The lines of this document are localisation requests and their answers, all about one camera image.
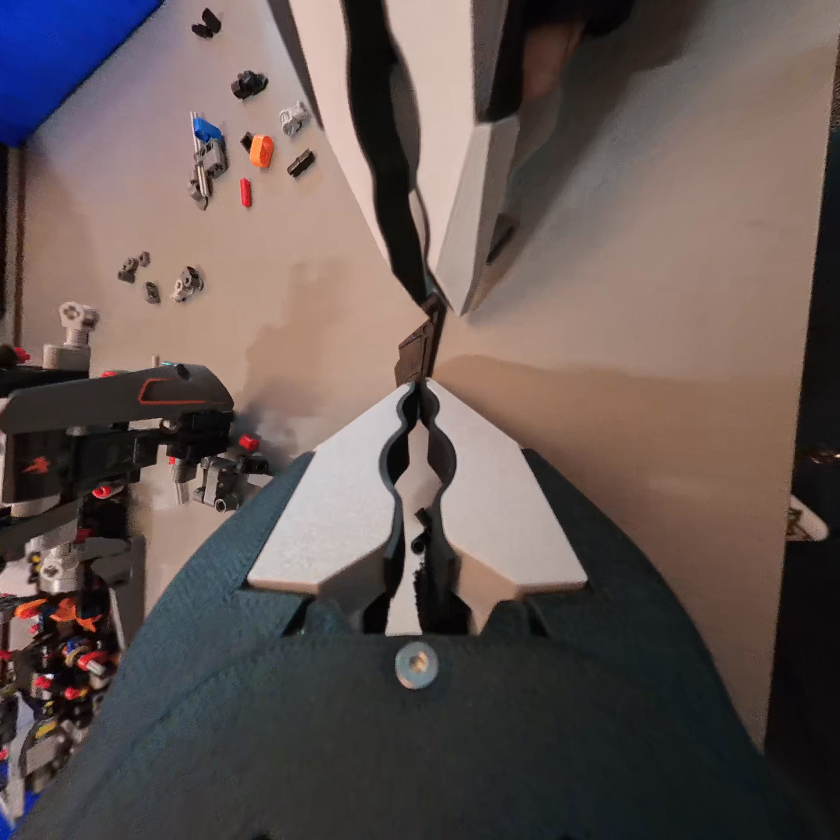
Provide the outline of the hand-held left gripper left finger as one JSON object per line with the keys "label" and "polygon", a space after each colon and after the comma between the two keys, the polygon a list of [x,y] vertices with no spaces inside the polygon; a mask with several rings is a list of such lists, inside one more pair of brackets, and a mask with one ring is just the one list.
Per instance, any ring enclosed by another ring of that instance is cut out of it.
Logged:
{"label": "hand-held left gripper left finger", "polygon": [[315,597],[388,592],[403,546],[395,484],[416,420],[416,385],[400,385],[316,447],[247,583]]}

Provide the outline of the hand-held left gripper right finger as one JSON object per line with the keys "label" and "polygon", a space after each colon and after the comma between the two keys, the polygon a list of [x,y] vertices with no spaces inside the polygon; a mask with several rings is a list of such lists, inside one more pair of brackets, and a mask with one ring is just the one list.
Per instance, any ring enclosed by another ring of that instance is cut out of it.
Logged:
{"label": "hand-held left gripper right finger", "polygon": [[455,556],[452,591],[471,618],[582,590],[587,575],[520,444],[441,384],[425,388],[429,442],[444,447],[439,516]]}

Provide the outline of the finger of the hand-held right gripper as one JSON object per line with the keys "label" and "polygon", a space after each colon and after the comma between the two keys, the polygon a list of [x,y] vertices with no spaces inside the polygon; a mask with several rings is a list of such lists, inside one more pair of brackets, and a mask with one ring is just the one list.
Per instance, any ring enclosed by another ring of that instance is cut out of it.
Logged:
{"label": "finger of the hand-held right gripper", "polygon": [[384,2],[290,2],[318,119],[371,236],[406,294],[437,304],[413,209],[415,176],[393,97]]}
{"label": "finger of the hand-held right gripper", "polygon": [[400,1],[392,40],[405,71],[409,207],[427,273],[455,315],[475,304],[519,133],[519,105],[493,110],[519,2]]}

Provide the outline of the black lego fin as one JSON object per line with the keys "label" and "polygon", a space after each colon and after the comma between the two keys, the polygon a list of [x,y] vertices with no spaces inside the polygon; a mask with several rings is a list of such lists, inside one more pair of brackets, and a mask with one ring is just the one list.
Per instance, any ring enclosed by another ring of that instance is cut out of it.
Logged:
{"label": "black lego fin", "polygon": [[398,359],[394,368],[396,386],[420,382],[434,371],[447,303],[435,292],[425,300],[422,309],[425,321],[398,345]]}

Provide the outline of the black grey lego assembly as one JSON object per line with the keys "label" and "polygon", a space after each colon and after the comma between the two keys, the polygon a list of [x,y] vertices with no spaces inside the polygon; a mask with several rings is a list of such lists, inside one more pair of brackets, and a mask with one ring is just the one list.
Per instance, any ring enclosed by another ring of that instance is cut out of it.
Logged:
{"label": "black grey lego assembly", "polygon": [[2,343],[2,528],[120,493],[156,464],[163,449],[177,496],[202,473],[196,499],[237,509],[270,473],[253,434],[235,435],[227,387],[200,364],[160,362],[137,371],[90,372],[98,312],[66,302],[66,332],[44,347],[41,364]]}

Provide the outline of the large lego car chassis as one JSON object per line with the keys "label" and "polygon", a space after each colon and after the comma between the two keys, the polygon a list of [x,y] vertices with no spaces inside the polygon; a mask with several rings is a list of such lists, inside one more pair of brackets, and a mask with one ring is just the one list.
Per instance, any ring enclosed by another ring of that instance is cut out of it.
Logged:
{"label": "large lego car chassis", "polygon": [[61,528],[2,579],[2,837],[86,740],[144,619],[146,541]]}

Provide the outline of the person's right hand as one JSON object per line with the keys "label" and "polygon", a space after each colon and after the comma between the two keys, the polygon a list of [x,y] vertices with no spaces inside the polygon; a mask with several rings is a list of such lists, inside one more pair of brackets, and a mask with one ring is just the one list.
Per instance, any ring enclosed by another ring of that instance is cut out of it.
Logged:
{"label": "person's right hand", "polygon": [[564,67],[585,31],[580,18],[549,20],[526,29],[521,60],[521,102],[541,99],[558,87]]}

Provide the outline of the grey axle assembly blue piece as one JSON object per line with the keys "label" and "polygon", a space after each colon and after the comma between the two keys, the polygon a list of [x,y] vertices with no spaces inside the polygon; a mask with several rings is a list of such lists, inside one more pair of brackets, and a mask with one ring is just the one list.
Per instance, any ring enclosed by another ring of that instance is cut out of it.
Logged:
{"label": "grey axle assembly blue piece", "polygon": [[193,155],[188,192],[201,210],[208,208],[214,181],[228,170],[226,141],[222,130],[197,112],[190,112]]}

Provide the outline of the blue plastic bin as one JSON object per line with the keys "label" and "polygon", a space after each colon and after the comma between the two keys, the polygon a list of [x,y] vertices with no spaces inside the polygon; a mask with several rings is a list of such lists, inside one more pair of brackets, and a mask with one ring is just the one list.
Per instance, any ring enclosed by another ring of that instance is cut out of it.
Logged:
{"label": "blue plastic bin", "polygon": [[2,145],[24,142],[162,4],[2,1]]}

